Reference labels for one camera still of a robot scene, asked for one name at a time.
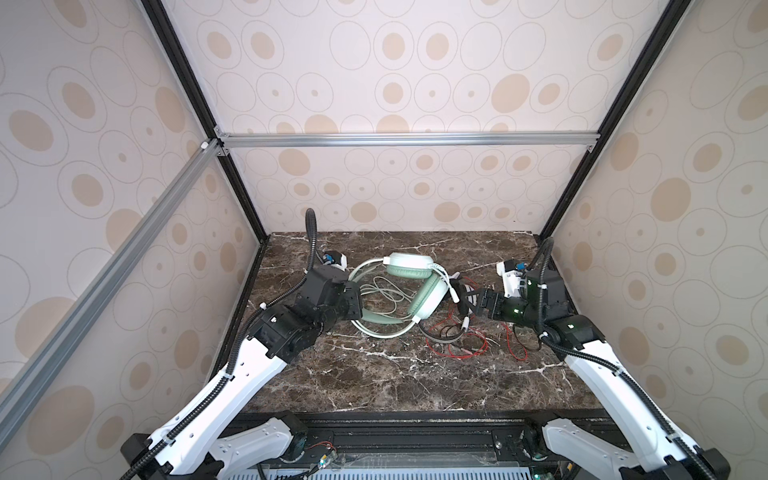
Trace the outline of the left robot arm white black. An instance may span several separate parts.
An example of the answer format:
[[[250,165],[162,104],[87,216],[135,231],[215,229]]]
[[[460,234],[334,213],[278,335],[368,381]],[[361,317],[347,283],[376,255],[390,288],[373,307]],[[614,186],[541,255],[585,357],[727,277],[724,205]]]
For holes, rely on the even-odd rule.
[[[168,422],[122,446],[126,479],[227,479],[265,460],[303,454],[305,426],[283,413],[227,436],[251,398],[339,321],[359,320],[359,286],[331,265],[317,264],[317,221],[305,213],[310,252],[301,281],[257,308],[236,337],[226,364]]]

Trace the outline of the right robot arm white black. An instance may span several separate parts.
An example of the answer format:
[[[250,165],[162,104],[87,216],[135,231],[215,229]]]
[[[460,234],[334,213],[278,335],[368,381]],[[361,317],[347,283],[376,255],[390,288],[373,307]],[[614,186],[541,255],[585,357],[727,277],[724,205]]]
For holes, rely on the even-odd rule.
[[[629,447],[623,449],[566,418],[539,426],[532,444],[576,463],[598,479],[726,479],[731,467],[676,425],[622,365],[605,336],[569,302],[564,279],[550,266],[554,241],[544,240],[532,261],[497,266],[504,289],[469,289],[461,275],[460,310],[533,331],[589,387]]]

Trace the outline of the mint green headphones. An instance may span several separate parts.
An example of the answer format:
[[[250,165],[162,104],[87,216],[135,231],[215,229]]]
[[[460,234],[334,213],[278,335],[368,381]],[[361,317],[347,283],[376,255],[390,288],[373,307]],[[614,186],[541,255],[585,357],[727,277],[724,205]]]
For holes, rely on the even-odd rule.
[[[349,279],[356,282],[361,298],[375,296],[390,306],[381,310],[363,309],[361,320],[351,324],[362,334],[390,340],[409,333],[435,313],[445,298],[455,304],[454,278],[432,257],[410,253],[391,253],[366,260],[355,267]]]

